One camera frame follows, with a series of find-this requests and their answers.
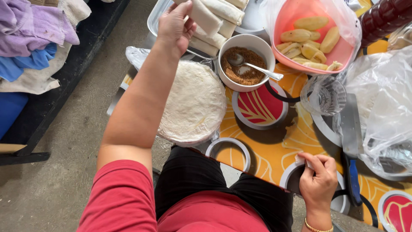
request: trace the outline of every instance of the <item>red shirt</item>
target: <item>red shirt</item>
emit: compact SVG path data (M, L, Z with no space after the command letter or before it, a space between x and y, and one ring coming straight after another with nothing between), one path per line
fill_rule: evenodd
M156 222L153 182L147 168L135 161L118 160L96 173L77 231L268 230L246 202L217 191L202 191L182 199Z

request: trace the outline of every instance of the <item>gold bracelet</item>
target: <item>gold bracelet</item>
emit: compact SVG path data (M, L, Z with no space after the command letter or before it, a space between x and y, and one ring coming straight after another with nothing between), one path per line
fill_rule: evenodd
M313 231L313 232L333 232L333 226L332 226L332 228L329 229L329 230L317 230L317 229L313 228L312 226L310 226L310 225L306 222L306 217L305 217L305 225L306 225L306 227L307 227L309 230L311 230L311 231Z

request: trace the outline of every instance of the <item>rolled spring roll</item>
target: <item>rolled spring roll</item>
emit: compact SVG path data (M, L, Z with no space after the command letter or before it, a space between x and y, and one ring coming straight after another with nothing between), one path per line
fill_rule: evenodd
M176 4L181 4L187 0L173 0ZM216 17L201 0L192 0L193 7L190 17L199 25L208 35L216 34L223 22Z
M214 14L238 26L242 24L245 12L225 0L202 0L203 4Z
M243 9L248 5L249 0L227 0L227 2L233 4L235 7Z
M218 17L219 19L223 20L223 24L220 27L218 33L222 36L224 36L225 38L231 38L233 35L234 30L236 29L236 24L233 24L229 21L227 21L226 19L222 19L220 17Z
M193 36L219 49L222 47L222 45L227 40L224 36L218 33L212 36L208 36L206 32L200 27L196 28L196 31L193 33Z
M195 49L198 49L201 52L204 52L212 57L215 57L219 49L215 46L212 46L194 36L190 39L189 46Z

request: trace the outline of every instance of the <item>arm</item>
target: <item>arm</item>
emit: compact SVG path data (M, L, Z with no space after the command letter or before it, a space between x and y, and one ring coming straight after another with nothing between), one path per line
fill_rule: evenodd
M299 182L306 204L306 221L316 230L327 231L332 228L330 203L337 187L335 159L324 155L312 156L305 152L298 155L310 162L314 168L313 170L306 164ZM302 232L311 232L305 223Z
M142 163L152 174L151 147L162 118L179 58L196 30L183 23L192 2L173 4L159 18L159 35L132 84L110 117L97 158L97 170L121 159Z

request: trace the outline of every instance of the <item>sleeve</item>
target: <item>sleeve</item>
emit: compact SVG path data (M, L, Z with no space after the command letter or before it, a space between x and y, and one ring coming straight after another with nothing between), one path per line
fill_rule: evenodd
M78 232L157 231L153 182L143 164L118 160L94 177Z

